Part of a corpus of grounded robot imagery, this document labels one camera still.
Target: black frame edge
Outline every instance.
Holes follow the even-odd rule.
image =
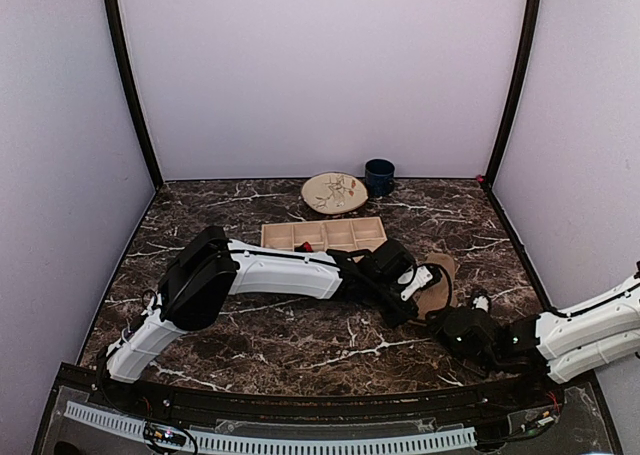
[[[47,403],[42,410],[42,417],[40,418],[40,424],[38,425],[38,431],[36,433],[36,439],[33,442],[33,448],[31,449],[31,455],[38,455],[42,453],[42,448],[45,442],[45,435],[47,429],[49,428],[49,418],[51,418],[51,412],[53,411],[53,407],[56,404],[56,399],[58,398],[58,377],[53,383],[53,387],[49,391],[49,396],[47,397]]]
[[[160,166],[153,151],[153,145],[151,144],[151,138],[149,137],[149,131],[147,130],[147,124],[144,120],[142,113],[142,107],[140,105],[140,98],[138,97],[138,91],[133,78],[133,71],[131,70],[131,62],[129,60],[129,53],[127,51],[127,44],[124,37],[124,29],[122,27],[122,18],[120,17],[120,7],[118,0],[104,0],[104,7],[107,13],[107,20],[109,22],[109,32],[111,33],[111,43],[113,44],[113,51],[116,56],[116,62],[118,64],[118,71],[120,72],[120,80],[122,81],[122,88],[124,95],[127,99],[127,105],[129,106],[129,113],[131,114],[131,120],[133,121],[133,127],[138,137],[138,143],[142,150],[144,161],[149,171],[149,176],[153,182],[153,186],[158,190],[162,187],[164,180],[162,179],[162,173],[160,172]]]
[[[363,175],[352,175],[359,180],[364,180]],[[229,182],[229,181],[247,181],[247,180],[309,180],[311,176],[300,175],[297,177],[230,177],[230,178],[180,178],[165,180],[164,183],[194,183],[194,182]],[[477,177],[394,177],[395,180],[466,180],[474,181]]]
[[[142,216],[140,217],[140,220],[136,224],[136,228],[133,230],[133,232],[131,232],[131,236],[129,237],[129,241],[127,242],[127,245],[124,247],[124,250],[122,251],[122,256],[120,257],[120,260],[118,260],[118,265],[116,265],[116,268],[114,269],[113,274],[111,275],[111,279],[109,280],[109,283],[107,284],[107,288],[105,288],[104,293],[102,294],[102,298],[100,299],[100,304],[98,305],[98,308],[96,308],[96,313],[93,315],[93,320],[91,321],[91,326],[89,327],[89,330],[87,331],[87,335],[84,338],[84,342],[82,342],[82,348],[80,349],[80,353],[78,354],[78,358],[76,359],[76,365],[80,365],[80,362],[82,361],[82,357],[84,355],[84,351],[87,348],[87,343],[89,343],[89,339],[91,338],[91,334],[93,333],[93,330],[96,328],[96,322],[98,321],[98,315],[100,315],[100,311],[102,310],[102,306],[104,305],[104,301],[107,299],[107,295],[109,295],[109,292],[111,291],[111,287],[113,286],[113,283],[116,281],[116,276],[118,275],[118,272],[120,271],[120,267],[122,267],[122,264],[124,263],[124,260],[127,258],[127,253],[129,253],[129,249],[131,248],[131,245],[133,244],[133,241],[135,240],[136,235],[138,234],[138,231],[140,230],[140,225],[142,225],[144,223],[144,220],[145,220],[145,218],[147,218],[147,214],[149,213],[149,210],[151,210],[151,207],[153,206],[153,202],[156,201],[157,197],[158,197],[158,190],[155,191],[155,193],[153,194],[153,197],[151,197],[151,200],[149,200],[149,203],[147,204],[147,208],[144,209],[144,213],[142,214]]]
[[[605,429],[607,430],[609,441],[611,442],[611,449],[613,450],[614,455],[624,455],[622,452],[622,443],[620,443],[620,437],[618,436],[618,431],[616,430],[613,417],[611,416],[607,399],[605,398],[604,393],[602,392],[602,387],[600,386],[600,380],[598,380],[598,376],[594,370],[587,372],[587,377],[591,384],[591,388],[593,389],[593,393],[596,396],[598,408],[600,408],[600,412],[602,413],[602,420],[604,422]]]
[[[518,258],[520,259],[520,263],[522,263],[522,267],[524,268],[524,271],[526,272],[527,277],[531,282],[531,286],[533,287],[533,290],[536,292],[536,295],[538,295],[538,299],[540,300],[542,309],[549,310],[550,308],[553,307],[553,305],[549,300],[547,291],[544,289],[544,286],[542,285],[542,281],[540,280],[538,273],[536,272],[535,268],[533,268],[533,263],[531,263],[531,259],[527,254],[524,244],[520,241],[520,237],[518,236],[518,233],[513,228],[513,225],[511,225],[511,222],[509,221],[509,218],[507,217],[507,214],[505,213],[504,208],[502,208],[500,201],[496,198],[495,194],[493,193],[493,190],[491,189],[491,185],[486,181],[483,181],[483,182],[480,182],[480,186],[484,190],[484,193],[487,196],[487,199],[489,200],[489,203],[491,204],[493,211],[498,216],[498,219],[500,220],[502,227],[507,232],[507,235],[509,236],[509,240],[511,240],[511,244],[513,245],[513,248],[515,249],[516,254],[518,255]]]
[[[56,387],[62,384],[86,391],[89,394],[89,402],[109,407],[110,404],[104,400],[100,392],[92,390],[95,377],[94,370],[62,363],[56,378]],[[480,426],[502,420],[509,413],[510,406],[514,403],[514,394],[521,390],[521,381],[519,378],[512,378],[469,387],[364,397],[249,395],[175,387],[146,381],[138,381],[135,386],[139,395],[147,397],[151,404],[159,409],[157,413],[162,413],[159,418],[180,426],[214,426],[220,419],[263,422],[270,420],[273,423],[313,425],[370,423],[402,420],[407,417],[436,417],[444,424]],[[408,400],[399,404],[398,398],[403,396]],[[486,398],[499,405],[506,404],[507,408],[485,406],[483,400]],[[167,399],[172,401],[171,407],[162,409],[159,404]],[[544,406],[547,403],[547,398],[541,395],[533,400],[530,406]]]
[[[531,55],[531,46],[533,45],[533,36],[536,29],[536,21],[538,20],[539,8],[540,0],[527,0],[524,19],[522,21],[522,31],[520,32],[520,43],[518,44],[518,52],[513,67],[507,101],[504,106],[504,112],[502,113],[502,120],[500,120],[500,128],[498,128],[498,134],[493,146],[489,165],[487,166],[487,171],[484,176],[485,181],[490,186],[496,181],[504,152],[507,149],[513,121],[515,120],[518,110],[518,103],[520,102],[520,95],[529,64],[529,56]]]

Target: red object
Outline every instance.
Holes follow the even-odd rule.
[[[304,242],[299,247],[296,247],[294,252],[313,252],[313,247],[309,242]]]

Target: wire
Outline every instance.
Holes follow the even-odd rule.
[[[498,443],[513,443],[513,442],[526,442],[527,440],[531,440],[533,438],[539,437],[542,434],[546,433],[553,427],[555,423],[548,423],[547,425],[543,425],[540,428],[531,429],[524,431],[522,433],[511,433],[502,438],[494,438],[494,439],[478,439],[478,445],[493,445]]]
[[[612,295],[611,297],[609,297],[609,298],[607,298],[605,300],[602,300],[601,302],[598,302],[598,303],[596,303],[594,305],[591,305],[590,307],[583,308],[582,310],[578,310],[576,312],[564,313],[564,312],[561,312],[560,310],[558,310],[555,307],[550,307],[549,311],[551,313],[553,313],[556,317],[560,317],[560,318],[577,317],[579,315],[584,315],[585,313],[589,313],[591,310],[595,310],[596,308],[600,308],[600,307],[602,307],[603,305],[606,305],[609,302],[613,302],[614,300],[617,300],[618,298],[626,297],[628,293],[633,292],[638,287],[640,287],[640,283],[636,283],[633,287],[627,288],[623,292],[617,293],[616,295]]]
[[[147,405],[147,417],[153,417],[153,407],[151,403],[149,403],[149,399],[147,397],[140,398]]]
[[[140,294],[140,303],[142,303],[142,308],[146,309],[149,303],[145,301],[145,296],[151,294],[152,297],[156,296],[156,291],[152,288],[147,288],[144,292]]]
[[[145,428],[149,426],[149,422],[145,423]],[[148,440],[149,444],[145,444],[147,445],[147,447],[149,445],[151,445],[151,451],[154,453],[159,453],[160,455],[167,455],[168,453],[176,453],[177,450],[173,450],[172,448],[166,449],[164,447],[161,447],[160,445],[158,445],[158,443],[153,439],[149,439]]]
[[[470,373],[473,373],[476,377],[478,377],[478,378],[480,378],[482,380],[486,379],[489,376],[488,373],[483,373],[480,370],[476,370],[475,368],[469,367],[468,365],[465,365],[464,362],[461,362],[460,360],[458,360],[455,357],[452,357],[451,359],[454,362],[456,362],[460,367],[464,368],[465,370],[467,370]]]
[[[553,402],[553,409],[558,413],[558,415],[560,415],[560,413],[562,413],[562,408],[558,403],[558,397],[556,396],[556,394],[553,392],[548,392],[547,397],[549,397]]]

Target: wooden tray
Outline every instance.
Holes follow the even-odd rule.
[[[374,251],[386,239],[380,217],[368,217],[263,225],[261,245],[293,251],[308,242],[314,252],[328,248],[346,251],[368,248]]]

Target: brown cloth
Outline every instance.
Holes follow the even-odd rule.
[[[447,271],[451,277],[451,283],[456,277],[456,263],[450,255],[444,253],[430,253],[427,256],[427,263],[437,263]],[[418,290],[413,294],[413,299],[418,305],[418,319],[425,320],[428,312],[440,310],[447,304],[449,298],[449,284],[447,278],[443,275],[442,279],[435,285],[426,290]],[[458,305],[455,293],[451,298],[451,306]]]

